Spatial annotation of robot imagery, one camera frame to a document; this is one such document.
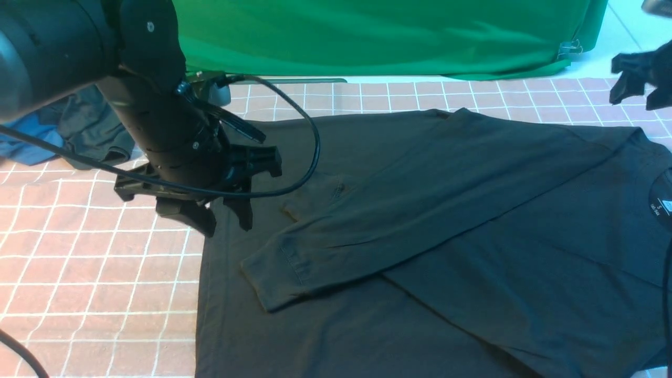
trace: black t-shirt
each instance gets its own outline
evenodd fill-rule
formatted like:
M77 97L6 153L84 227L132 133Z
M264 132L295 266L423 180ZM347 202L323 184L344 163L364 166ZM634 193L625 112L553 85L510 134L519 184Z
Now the black t-shirt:
M287 138L279 142L286 169L298 168L300 146L310 149L297 137L300 124L272 128ZM350 368L338 376L629 377L662 349L659 282L670 235L655 211L661 214L668 189L655 186L660 205L649 194L672 157L640 129L525 124L468 110L333 117L320 125L320 170L359 180L295 224L280 211L284 199L255 201L261 230L245 235L226 225L206 242L200 369L226 356L238 367L233 376L246 376L253 363L241 361L263 364L254 352L277 346L270 338L295 347L264 365L266 373L310 377L329 377L335 365ZM258 181L263 190L289 183ZM225 269L207 268L213 256L225 259ZM241 261L251 285L236 271ZM220 277L229 274L236 278ZM368 291L389 285L381 275L395 286ZM409 297L390 311L385 304L400 289ZM273 313L250 307L253 291ZM430 310L431 322L420 315ZM223 324L209 323L217 321ZM409 324L431 327L394 331ZM378 333L363 331L371 329ZM432 333L438 330L450 332ZM399 344L363 364L354 346L385 345L383 333ZM297 352L307 340L312 354ZM460 340L472 343L472 358L443 352ZM431 359L438 356L450 363Z
M347 195L348 190L341 191L343 185L336 185L350 184L347 178L341 180L344 175L359 181L381 170L406 153L410 141L445 124L448 116L432 110L317 118L323 138L319 169L338 172L333 187L329 180L322 185L317 178L323 176L317 174L299 192L253 200L255 224L248 232L240 229L227 208L212 205L218 227L203 251L196 377L539 377L501 349L447 323L381 276L269 314L259 306L240 270L243 259L293 224L292 216ZM253 190L295 182L312 154L307 123L255 125L268 135L268 145L280 148L284 175L257 176ZM329 197L320 197L322 192ZM299 209L287 206L288 199L298 199Z

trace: white grout line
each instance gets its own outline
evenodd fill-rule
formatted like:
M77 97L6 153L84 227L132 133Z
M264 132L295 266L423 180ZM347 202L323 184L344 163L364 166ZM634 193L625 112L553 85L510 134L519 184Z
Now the white grout line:
M96 172L95 176L93 177L93 183L91 183L91 190L89 191L89 198L87 200L87 204L91 204L91 199L93 198L93 186L95 185L95 178L98 176L98 172ZM79 239L79 236L81 235L81 230L84 228L84 224L87 220L87 217L89 216L89 209L86 209L84 212L84 215L82 216L82 220L79 223L79 232L75 236L75 240L73 240L72 245L70 246L70 250L68 251L68 254L65 258L65 261L63 262L63 265L60 268L60 272L58 273L58 278L56 279L56 287L54 290L51 292L51 295L49 296L49 300L47 300L47 306L46 306L46 312L49 312L49 309L51 308L52 302L54 301L54 297L56 296L56 292L58 291L58 286L61 284L61 280L63 279L63 275L65 274L65 270L68 267L68 261L70 260L70 256L72 256L73 251L75 250L75 245L77 244L77 240ZM44 324L44 320L46 319L45 316L40 318L40 321L38 322L38 325L35 326L29 333L28 336L26 337L26 340L30 340L30 338L33 336L35 331L39 330L40 327L42 327L42 324ZM14 375L19 375L19 370L21 369L21 365L16 368L16 371Z
M179 273L182 270L182 262L184 261L184 255L187 252L187 245L189 243L189 231L187 231L187 235L184 238L184 243L182 244L182 253L180 254L179 258L179 263L177 265L177 272L175 273L175 280L173 282L173 290L171 291L170 295L170 300L168 301L168 310L173 308L173 300L175 298L175 291L177 290L177 284L179 283ZM170 320L170 315L166 315L166 318L163 322L163 328L161 329L161 333L159 334L159 339L157 340L157 355L156 358L154 359L154 367L152 368L152 376L154 376L157 373L157 367L159 366L159 354L161 352L161 341L163 340L163 334L166 332L166 329L168 328L168 321Z
M94 188L95 188L95 185L93 185L91 187L92 192L93 192ZM95 292L98 289L97 283L100 281L100 278L103 275L103 271L105 270L105 265L108 261L108 256L110 255L110 250L112 249L112 245L114 244L114 238L116 236L116 229L119 228L119 225L121 224L122 218L124 217L124 209L126 208L126 203L127 202L124 202L124 204L122 205L122 209L119 212L117 222L116 222L115 227L114 227L115 230L112 231L112 236L110 237L110 242L108 244L108 247L106 248L105 255L103 256L103 261L100 264L100 268L98 268L98 274L96 276L95 283L93 284L93 288L91 289L91 296L89 297L89 301L87 302L82 320L79 323L79 327L71 334L70 339L74 339L75 336L77 335L77 332L81 331L81 329L84 327L84 324L86 323L87 314L89 313L89 310L91 309L91 304L93 303L93 298L95 296ZM68 352L67 352L66 357L65 357L65 362L63 363L63 367L61 368L61 372L60 372L61 376L65 376L65 372L66 372L68 364L70 362L70 357L71 357L72 353L73 353L73 345L70 344L70 346L68 347Z
M152 224L152 228L154 228L157 224L159 216L155 215L154 216L154 221ZM130 308L133 306L133 298L135 297L135 292L136 289L138 288L138 282L140 281L140 275L142 274L142 267L144 266L144 262L146 260L147 254L149 252L149 245L152 242L152 235L153 233L149 233L149 237L147 238L147 243L144 246L144 253L142 254L142 259L140 260L140 267L138 268L138 273L135 276L135 282L133 283L133 289L130 292L130 298L128 300L128 306L126 306L126 314L124 315L124 320L122 321L122 326L119 328L119 332L116 333L114 336L114 344L112 344L112 358L110 359L110 365L108 366L108 371L107 375L110 375L110 371L112 370L112 367L114 366L114 355L116 354L117 351L117 341L119 340L119 337L121 337L122 332L124 331L124 328L126 327L126 322L128 321L128 316L132 313Z

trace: green cloth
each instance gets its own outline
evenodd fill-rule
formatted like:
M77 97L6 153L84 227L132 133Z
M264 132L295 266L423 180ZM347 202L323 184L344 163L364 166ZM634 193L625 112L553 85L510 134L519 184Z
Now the green cloth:
M595 46L607 0L174 0L190 71L513 79Z

